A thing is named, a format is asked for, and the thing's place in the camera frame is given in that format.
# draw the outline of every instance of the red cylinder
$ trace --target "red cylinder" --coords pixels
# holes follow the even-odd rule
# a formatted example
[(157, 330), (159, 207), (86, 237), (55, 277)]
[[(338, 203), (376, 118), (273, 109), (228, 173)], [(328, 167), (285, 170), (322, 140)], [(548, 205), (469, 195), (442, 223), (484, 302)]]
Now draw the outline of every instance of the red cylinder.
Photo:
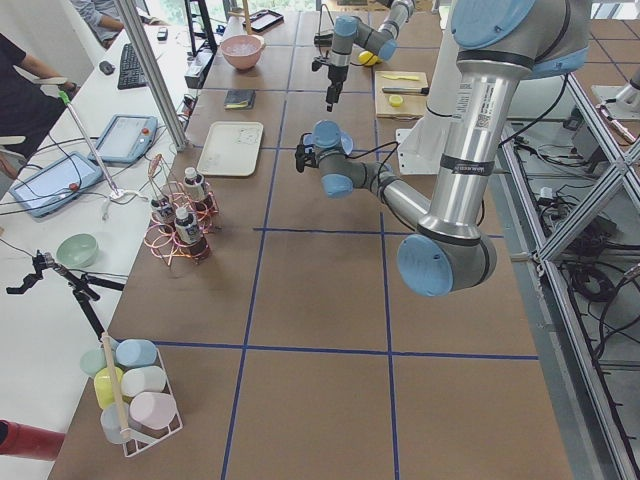
[(64, 441), (64, 433), (0, 420), (0, 455), (55, 460)]

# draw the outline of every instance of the wooden stick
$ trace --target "wooden stick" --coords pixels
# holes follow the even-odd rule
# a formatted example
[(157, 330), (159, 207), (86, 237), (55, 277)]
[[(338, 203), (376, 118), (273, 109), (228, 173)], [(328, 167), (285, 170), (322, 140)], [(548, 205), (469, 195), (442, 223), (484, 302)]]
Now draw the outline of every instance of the wooden stick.
[(122, 400), (122, 391), (120, 390), (120, 382), (116, 373), (116, 364), (113, 361), (113, 350), (111, 350), (111, 337), (107, 332), (102, 334), (102, 348), (104, 349), (104, 357), (107, 360), (107, 370), (109, 371), (109, 379), (111, 380), (111, 391), (116, 402), (116, 410), (118, 411), (118, 423), (120, 424), (120, 434), (127, 442), (131, 440), (131, 430), (129, 430), (129, 422), (127, 421), (127, 411), (124, 409), (124, 400)]
[(247, 35), (253, 35), (253, 29), (251, 28), (251, 19), (249, 18), (249, 0), (242, 0), (242, 9), (244, 10), (244, 23), (247, 29)]

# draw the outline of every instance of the wooden block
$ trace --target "wooden block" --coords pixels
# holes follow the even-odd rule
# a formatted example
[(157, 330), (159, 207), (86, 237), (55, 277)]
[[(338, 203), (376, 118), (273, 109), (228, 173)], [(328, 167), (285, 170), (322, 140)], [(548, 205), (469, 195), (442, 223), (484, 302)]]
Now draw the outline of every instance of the wooden block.
[[(383, 87), (428, 87), (427, 74), (424, 72), (376, 71), (375, 72), (376, 117), (385, 118), (420, 118), (427, 107), (426, 95), (402, 95), (403, 103), (399, 107), (389, 104), (388, 93), (382, 93)], [(393, 80), (384, 75), (411, 75), (419, 80)]]

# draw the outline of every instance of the pink bowl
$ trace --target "pink bowl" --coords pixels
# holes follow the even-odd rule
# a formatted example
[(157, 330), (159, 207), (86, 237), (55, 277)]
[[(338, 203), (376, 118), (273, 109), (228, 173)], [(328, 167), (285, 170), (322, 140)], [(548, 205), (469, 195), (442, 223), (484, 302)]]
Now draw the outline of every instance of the pink bowl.
[(258, 63), (264, 47), (264, 39), (258, 35), (236, 35), (220, 44), (224, 58), (238, 70), (247, 70)]

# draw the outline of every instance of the green bowl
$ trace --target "green bowl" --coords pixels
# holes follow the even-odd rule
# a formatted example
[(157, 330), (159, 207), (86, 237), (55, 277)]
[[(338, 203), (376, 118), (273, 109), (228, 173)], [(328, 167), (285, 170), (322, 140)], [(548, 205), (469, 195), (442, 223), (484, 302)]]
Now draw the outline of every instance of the green bowl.
[(84, 268), (98, 256), (98, 241), (88, 233), (79, 233), (60, 244), (56, 259), (67, 268)]

